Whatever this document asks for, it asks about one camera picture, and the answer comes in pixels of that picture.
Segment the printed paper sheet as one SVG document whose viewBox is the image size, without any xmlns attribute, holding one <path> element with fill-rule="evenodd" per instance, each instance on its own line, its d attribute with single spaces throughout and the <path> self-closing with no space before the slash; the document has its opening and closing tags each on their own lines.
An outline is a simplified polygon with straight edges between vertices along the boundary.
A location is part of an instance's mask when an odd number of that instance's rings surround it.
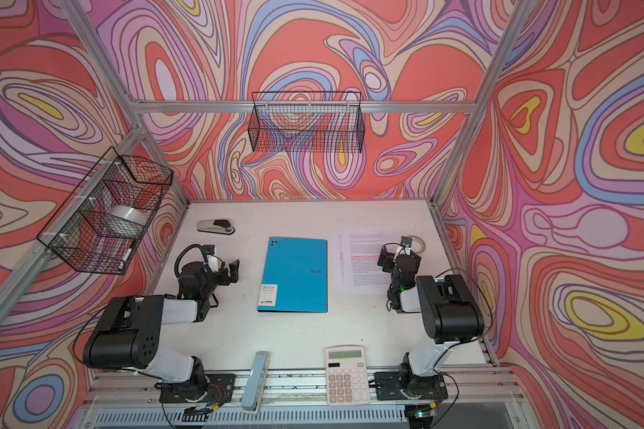
<svg viewBox="0 0 644 429">
<path fill-rule="evenodd" d="M 397 232 L 356 229 L 340 230 L 333 236 L 335 288 L 348 296 L 385 296 L 390 274 L 379 265 L 382 248 L 395 252 Z"/>
</svg>

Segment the blue folder black inside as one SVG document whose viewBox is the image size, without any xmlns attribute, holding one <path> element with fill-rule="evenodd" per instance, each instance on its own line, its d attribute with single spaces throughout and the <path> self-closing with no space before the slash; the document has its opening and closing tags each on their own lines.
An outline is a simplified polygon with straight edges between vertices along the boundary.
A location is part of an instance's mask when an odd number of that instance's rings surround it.
<svg viewBox="0 0 644 429">
<path fill-rule="evenodd" d="M 257 311 L 324 314 L 327 279 L 327 241 L 271 237 Z"/>
</svg>

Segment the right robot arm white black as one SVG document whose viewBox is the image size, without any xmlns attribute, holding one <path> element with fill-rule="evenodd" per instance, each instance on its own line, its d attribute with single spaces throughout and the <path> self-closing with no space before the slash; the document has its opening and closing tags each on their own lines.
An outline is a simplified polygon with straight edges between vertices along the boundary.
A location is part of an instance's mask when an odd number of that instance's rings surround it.
<svg viewBox="0 0 644 429">
<path fill-rule="evenodd" d="M 477 341 L 485 331 L 484 316 L 461 275 L 419 275 L 421 257 L 407 247 L 380 250 L 377 265 L 390 274 L 386 308 L 418 314 L 425 335 L 407 352 L 396 372 L 377 372 L 377 399 L 433 400 L 447 398 L 441 368 L 455 348 Z"/>
</svg>

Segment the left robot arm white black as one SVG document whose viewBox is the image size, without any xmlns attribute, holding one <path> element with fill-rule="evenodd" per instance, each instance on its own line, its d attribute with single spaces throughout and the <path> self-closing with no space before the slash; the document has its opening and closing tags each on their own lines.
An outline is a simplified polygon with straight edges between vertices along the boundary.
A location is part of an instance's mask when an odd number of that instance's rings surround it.
<svg viewBox="0 0 644 429">
<path fill-rule="evenodd" d="M 240 261 L 213 271 L 209 262 L 192 262 L 177 272 L 177 296 L 150 295 L 112 300 L 83 349 L 88 368 L 126 370 L 157 380 L 161 404 L 206 402 L 221 406 L 232 400 L 233 375 L 211 380 L 199 357 L 184 355 L 161 343 L 165 325 L 203 322 L 219 306 L 215 290 L 239 281 Z"/>
</svg>

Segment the clear tape roll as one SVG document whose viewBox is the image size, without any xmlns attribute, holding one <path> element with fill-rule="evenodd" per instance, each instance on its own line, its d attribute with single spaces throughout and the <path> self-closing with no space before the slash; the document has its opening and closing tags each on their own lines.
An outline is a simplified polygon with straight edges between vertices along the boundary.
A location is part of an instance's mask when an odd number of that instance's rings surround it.
<svg viewBox="0 0 644 429">
<path fill-rule="evenodd" d="M 413 245 L 411 246 L 411 250 L 414 253 L 421 255 L 426 250 L 427 246 L 425 241 L 422 238 L 416 235 L 406 235 L 406 236 L 410 236 L 413 238 Z"/>
</svg>

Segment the grey black stapler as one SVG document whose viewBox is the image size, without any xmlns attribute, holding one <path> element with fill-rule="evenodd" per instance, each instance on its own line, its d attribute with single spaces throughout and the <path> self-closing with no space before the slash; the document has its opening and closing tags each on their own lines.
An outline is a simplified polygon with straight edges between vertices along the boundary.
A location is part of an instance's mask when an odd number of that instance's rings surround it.
<svg viewBox="0 0 644 429">
<path fill-rule="evenodd" d="M 206 219 L 198 221 L 198 232 L 205 232 L 218 235 L 232 235 L 235 228 L 228 219 Z"/>
</svg>

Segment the marker pen in basket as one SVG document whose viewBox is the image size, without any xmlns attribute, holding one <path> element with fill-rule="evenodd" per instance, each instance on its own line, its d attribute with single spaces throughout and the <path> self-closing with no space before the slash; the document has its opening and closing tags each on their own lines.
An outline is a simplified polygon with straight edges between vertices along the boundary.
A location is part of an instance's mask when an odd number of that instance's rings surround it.
<svg viewBox="0 0 644 429">
<path fill-rule="evenodd" d="M 125 253 L 123 254 L 123 257 L 122 257 L 122 259 L 120 261 L 120 264 L 118 266 L 118 272 L 119 273 L 125 273 L 127 271 L 128 264 L 129 264 L 129 261 L 130 261 L 130 259 L 132 257 L 133 251 L 134 251 L 133 246 L 130 246 L 129 248 L 127 248 L 127 250 L 125 250 Z"/>
</svg>

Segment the grey tape roll in basket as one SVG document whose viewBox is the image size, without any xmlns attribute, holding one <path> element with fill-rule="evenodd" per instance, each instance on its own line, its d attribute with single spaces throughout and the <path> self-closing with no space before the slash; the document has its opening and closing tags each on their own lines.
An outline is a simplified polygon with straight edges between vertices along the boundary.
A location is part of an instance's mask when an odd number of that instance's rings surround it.
<svg viewBox="0 0 644 429">
<path fill-rule="evenodd" d="M 141 212 L 141 210 L 125 205 L 113 206 L 108 213 L 111 216 L 122 219 L 123 221 L 135 223 L 136 225 L 145 225 L 148 221 L 148 216 Z"/>
</svg>

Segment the light blue eraser bar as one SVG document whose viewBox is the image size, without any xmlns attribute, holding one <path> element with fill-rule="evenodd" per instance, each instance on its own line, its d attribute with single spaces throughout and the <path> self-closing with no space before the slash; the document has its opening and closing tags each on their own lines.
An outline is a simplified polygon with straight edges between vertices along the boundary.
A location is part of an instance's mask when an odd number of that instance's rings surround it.
<svg viewBox="0 0 644 429">
<path fill-rule="evenodd" d="M 270 353 L 268 351 L 258 351 L 252 362 L 252 369 L 245 385 L 241 407 L 247 414 L 258 414 L 261 399 L 264 393 L 268 368 L 270 361 Z"/>
</svg>

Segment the pink white calculator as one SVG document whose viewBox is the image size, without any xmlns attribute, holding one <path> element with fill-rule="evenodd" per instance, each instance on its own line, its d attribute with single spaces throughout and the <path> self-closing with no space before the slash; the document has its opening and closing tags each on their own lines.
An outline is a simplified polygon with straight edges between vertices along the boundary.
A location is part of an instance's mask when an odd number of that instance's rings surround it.
<svg viewBox="0 0 644 429">
<path fill-rule="evenodd" d="M 325 371 L 329 406 L 370 404 L 370 381 L 363 346 L 327 348 Z"/>
</svg>

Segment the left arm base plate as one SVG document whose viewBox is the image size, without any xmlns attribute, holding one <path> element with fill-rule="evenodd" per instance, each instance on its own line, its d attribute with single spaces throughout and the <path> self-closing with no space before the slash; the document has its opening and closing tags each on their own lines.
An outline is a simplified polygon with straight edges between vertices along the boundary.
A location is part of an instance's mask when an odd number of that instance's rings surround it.
<svg viewBox="0 0 644 429">
<path fill-rule="evenodd" d="M 236 374 L 207 374 L 205 382 L 193 384 L 191 380 L 180 384 L 158 382 L 155 388 L 160 391 L 163 404 L 220 404 L 230 402 L 234 393 Z"/>
</svg>

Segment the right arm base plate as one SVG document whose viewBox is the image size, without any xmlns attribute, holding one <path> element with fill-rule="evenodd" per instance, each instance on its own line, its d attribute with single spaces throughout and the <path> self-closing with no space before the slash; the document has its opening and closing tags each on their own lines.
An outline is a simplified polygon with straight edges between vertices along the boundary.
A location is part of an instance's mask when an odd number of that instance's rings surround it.
<svg viewBox="0 0 644 429">
<path fill-rule="evenodd" d="M 376 372 L 374 386 L 378 400 L 432 400 L 440 403 L 448 398 L 442 374 L 420 377 L 398 371 Z"/>
</svg>

